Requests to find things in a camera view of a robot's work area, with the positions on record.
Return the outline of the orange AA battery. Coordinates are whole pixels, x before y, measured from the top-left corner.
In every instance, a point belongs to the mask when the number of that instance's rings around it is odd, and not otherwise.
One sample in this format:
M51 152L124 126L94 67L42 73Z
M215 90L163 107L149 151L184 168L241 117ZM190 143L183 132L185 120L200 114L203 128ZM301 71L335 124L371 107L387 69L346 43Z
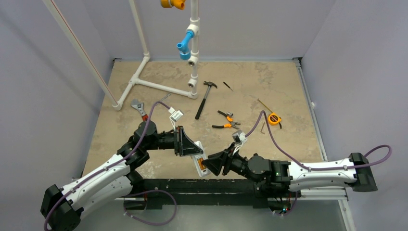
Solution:
M202 164L203 160L203 158L197 160L201 171L204 171L206 169L206 167Z

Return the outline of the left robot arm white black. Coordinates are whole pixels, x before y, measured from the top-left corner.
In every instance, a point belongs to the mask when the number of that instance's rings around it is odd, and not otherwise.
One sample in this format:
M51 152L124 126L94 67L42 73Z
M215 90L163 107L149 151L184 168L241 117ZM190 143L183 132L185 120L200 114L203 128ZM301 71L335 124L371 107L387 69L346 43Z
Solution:
M159 133L154 122L139 124L129 140L106 162L87 175L59 188L50 186L44 194L41 214L46 231L72 231L86 215L108 200L143 192L142 176L136 171L150 158L150 150L174 150L177 156L190 156L196 168L206 154L200 141L192 141L182 126Z

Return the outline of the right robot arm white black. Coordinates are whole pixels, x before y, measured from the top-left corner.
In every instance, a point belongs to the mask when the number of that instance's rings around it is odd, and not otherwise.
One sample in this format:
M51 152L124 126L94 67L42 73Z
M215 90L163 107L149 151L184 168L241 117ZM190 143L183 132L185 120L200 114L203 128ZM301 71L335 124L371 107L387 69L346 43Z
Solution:
M216 176L232 171L277 196L287 191L331 186L350 187L355 192L378 190L368 159L361 153L351 153L337 161L306 163L302 167L294 161L269 160L258 154L242 157L228 148L210 155L202 164Z

